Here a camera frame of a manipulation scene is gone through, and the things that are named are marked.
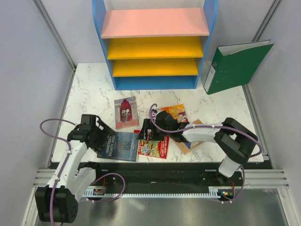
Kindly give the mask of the red treehouse book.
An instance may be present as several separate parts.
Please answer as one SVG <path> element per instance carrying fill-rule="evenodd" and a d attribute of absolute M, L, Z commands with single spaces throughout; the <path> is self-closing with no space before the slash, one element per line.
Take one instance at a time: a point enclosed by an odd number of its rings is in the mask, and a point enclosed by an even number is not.
<path fill-rule="evenodd" d="M 146 140 L 139 140 L 138 142 L 138 154 L 166 159 L 168 153 L 168 146 L 169 146 L 169 136 L 165 136 L 163 140 L 154 141 L 150 140 L 151 132 L 148 131 L 147 139 Z"/>

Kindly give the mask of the dark blue 1984 book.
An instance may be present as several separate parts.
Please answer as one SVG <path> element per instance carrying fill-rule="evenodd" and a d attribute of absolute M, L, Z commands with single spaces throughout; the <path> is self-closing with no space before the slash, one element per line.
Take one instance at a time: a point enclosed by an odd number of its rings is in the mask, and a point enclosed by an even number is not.
<path fill-rule="evenodd" d="M 119 161 L 136 161 L 139 144 L 137 136 L 137 133 L 116 132 L 109 136 L 97 153 L 97 157 Z"/>

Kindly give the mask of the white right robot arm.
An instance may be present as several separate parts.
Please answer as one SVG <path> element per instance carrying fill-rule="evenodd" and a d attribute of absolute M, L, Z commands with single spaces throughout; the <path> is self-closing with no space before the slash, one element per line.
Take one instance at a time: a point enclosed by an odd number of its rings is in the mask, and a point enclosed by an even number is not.
<path fill-rule="evenodd" d="M 161 141 L 169 136 L 178 143 L 216 143 L 226 154 L 215 174 L 216 182 L 227 185 L 234 172 L 252 157 L 258 137 L 233 118 L 217 124 L 178 122 L 166 111 L 151 110 L 151 118 L 144 119 L 138 140 Z"/>

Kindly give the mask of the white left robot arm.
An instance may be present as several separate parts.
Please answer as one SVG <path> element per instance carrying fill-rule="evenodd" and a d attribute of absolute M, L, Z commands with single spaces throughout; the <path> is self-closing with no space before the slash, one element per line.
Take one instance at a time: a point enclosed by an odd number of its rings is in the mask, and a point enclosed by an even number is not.
<path fill-rule="evenodd" d="M 100 152 L 114 133 L 99 116 L 81 116 L 80 124 L 75 125 L 67 138 L 62 139 L 66 149 L 53 176 L 35 192 L 40 221 L 52 225 L 74 222 L 84 192 L 90 185 L 99 185 L 103 181 L 98 163 L 88 162 L 81 166 L 80 162 L 88 149 Z"/>

